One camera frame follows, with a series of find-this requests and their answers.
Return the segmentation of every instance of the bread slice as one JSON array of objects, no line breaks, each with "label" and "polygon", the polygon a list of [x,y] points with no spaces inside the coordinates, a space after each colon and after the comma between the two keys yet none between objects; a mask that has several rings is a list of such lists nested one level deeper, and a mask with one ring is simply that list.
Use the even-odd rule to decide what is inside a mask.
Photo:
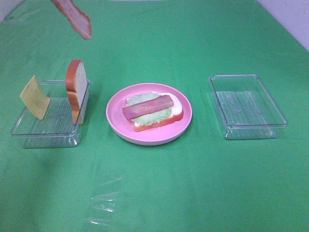
[{"label": "bread slice", "polygon": [[162,120],[159,123],[154,123],[154,124],[149,125],[149,126],[143,126],[143,125],[139,125],[136,122],[133,122],[134,123],[134,131],[139,132],[139,131],[147,130],[147,129],[150,129],[150,128],[165,126],[167,124],[174,123],[175,121],[179,121],[183,118],[182,104],[175,95],[173,95],[171,93],[160,93],[159,95],[169,95],[172,98],[174,105],[172,106],[172,112],[171,112],[170,117]]},{"label": "bread slice", "polygon": [[[72,108],[73,123],[75,124],[87,89],[87,76],[84,63],[79,59],[72,60],[68,67],[66,75],[66,89]],[[83,120],[84,117],[81,118],[79,123],[82,124]]]}]

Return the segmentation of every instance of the white wall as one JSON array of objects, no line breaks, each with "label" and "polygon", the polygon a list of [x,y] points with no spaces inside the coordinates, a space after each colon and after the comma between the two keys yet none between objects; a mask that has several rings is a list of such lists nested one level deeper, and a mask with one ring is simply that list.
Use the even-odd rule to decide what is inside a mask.
[{"label": "white wall", "polygon": [[309,51],[309,0],[257,0]]},{"label": "white wall", "polygon": [[24,0],[0,0],[0,22]]}]

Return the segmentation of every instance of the bread crust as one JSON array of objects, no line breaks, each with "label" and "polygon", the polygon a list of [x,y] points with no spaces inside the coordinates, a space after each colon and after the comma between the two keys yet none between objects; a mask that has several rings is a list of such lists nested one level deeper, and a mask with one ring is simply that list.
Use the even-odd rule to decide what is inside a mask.
[{"label": "bread crust", "polygon": [[[79,115],[79,112],[80,111],[72,111],[72,118],[73,118],[73,123],[75,124],[77,122],[77,118],[78,118],[78,115]],[[80,116],[79,117],[79,124],[83,124],[84,123],[84,117],[83,116]]]},{"label": "bread crust", "polygon": [[77,99],[77,93],[74,93],[74,92],[67,92],[67,93],[68,93],[68,98],[69,98],[69,102],[70,102],[72,110],[80,111],[80,107],[79,107],[78,99]]},{"label": "bread crust", "polygon": [[77,92],[76,90],[76,71],[78,66],[82,63],[79,59],[74,59],[70,63],[68,69],[67,69],[67,75],[66,75],[66,88],[68,92]]}]

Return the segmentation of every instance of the pink plate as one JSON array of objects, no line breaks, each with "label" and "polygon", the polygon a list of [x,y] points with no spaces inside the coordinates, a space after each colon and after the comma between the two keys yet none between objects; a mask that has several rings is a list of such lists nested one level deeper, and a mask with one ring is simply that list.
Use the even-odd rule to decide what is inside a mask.
[{"label": "pink plate", "polygon": [[[125,118],[122,108],[126,105],[126,98],[147,92],[168,92],[174,94],[183,105],[183,118],[174,123],[135,132],[133,123]],[[117,92],[108,102],[106,117],[112,129],[121,138],[139,145],[160,145],[178,138],[189,126],[192,118],[192,107],[189,100],[171,86],[157,83],[142,83],[126,87]]]}]

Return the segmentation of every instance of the hanging bacon slice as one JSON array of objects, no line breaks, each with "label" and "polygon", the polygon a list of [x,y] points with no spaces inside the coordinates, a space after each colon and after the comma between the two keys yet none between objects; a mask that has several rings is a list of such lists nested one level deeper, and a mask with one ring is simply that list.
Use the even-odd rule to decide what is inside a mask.
[{"label": "hanging bacon slice", "polygon": [[122,108],[122,112],[128,120],[131,120],[142,115],[167,109],[173,105],[174,102],[169,95],[162,95],[152,100],[124,107]]},{"label": "hanging bacon slice", "polygon": [[73,29],[83,39],[89,40],[92,37],[90,18],[82,12],[72,0],[51,0],[61,13],[68,18]]}]

